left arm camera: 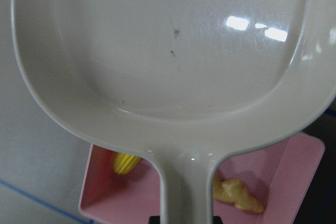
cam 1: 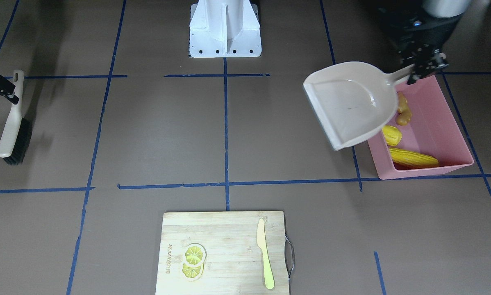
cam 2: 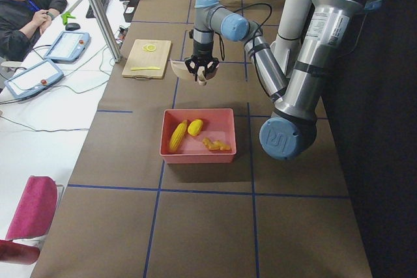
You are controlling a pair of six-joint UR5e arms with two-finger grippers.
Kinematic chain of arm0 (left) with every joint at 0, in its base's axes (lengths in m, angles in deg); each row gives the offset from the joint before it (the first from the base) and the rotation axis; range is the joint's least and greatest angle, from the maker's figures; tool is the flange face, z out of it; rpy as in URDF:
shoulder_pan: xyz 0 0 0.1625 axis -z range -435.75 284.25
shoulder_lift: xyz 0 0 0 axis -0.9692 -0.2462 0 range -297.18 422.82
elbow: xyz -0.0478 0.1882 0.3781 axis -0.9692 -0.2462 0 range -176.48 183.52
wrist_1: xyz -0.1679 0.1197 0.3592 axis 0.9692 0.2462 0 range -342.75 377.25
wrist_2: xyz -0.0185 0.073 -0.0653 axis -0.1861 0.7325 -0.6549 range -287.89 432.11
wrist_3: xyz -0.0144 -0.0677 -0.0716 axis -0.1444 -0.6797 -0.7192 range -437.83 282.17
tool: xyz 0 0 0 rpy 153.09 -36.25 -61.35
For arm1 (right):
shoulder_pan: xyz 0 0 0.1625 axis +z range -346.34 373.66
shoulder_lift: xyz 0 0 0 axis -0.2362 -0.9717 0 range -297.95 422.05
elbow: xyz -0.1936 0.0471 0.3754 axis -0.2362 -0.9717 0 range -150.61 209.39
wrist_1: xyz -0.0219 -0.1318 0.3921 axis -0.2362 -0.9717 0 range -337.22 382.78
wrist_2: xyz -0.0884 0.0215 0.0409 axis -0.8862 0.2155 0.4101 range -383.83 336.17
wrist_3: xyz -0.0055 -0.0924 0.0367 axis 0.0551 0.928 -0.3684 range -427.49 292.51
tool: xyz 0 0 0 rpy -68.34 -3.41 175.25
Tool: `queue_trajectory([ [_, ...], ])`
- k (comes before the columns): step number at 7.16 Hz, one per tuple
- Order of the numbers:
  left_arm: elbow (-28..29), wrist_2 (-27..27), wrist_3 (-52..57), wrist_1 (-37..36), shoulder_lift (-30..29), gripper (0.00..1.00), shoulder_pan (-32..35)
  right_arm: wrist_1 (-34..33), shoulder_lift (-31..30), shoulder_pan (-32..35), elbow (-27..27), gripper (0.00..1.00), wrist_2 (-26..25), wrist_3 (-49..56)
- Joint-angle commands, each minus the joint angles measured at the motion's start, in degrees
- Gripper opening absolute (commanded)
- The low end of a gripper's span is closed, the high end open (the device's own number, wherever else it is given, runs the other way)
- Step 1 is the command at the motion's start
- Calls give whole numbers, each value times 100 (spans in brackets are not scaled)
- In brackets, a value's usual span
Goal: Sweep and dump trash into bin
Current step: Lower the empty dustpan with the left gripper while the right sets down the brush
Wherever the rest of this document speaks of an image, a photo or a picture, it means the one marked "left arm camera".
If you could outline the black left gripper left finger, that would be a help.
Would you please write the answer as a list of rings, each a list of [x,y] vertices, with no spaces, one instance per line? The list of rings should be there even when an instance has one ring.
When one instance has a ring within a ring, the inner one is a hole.
[[[149,217],[149,224],[160,224],[161,217],[160,216],[150,216]]]

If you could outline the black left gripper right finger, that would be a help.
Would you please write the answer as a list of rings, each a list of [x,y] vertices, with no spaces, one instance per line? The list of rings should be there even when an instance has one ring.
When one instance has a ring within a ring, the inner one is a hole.
[[[213,224],[223,224],[220,216],[213,216]]]

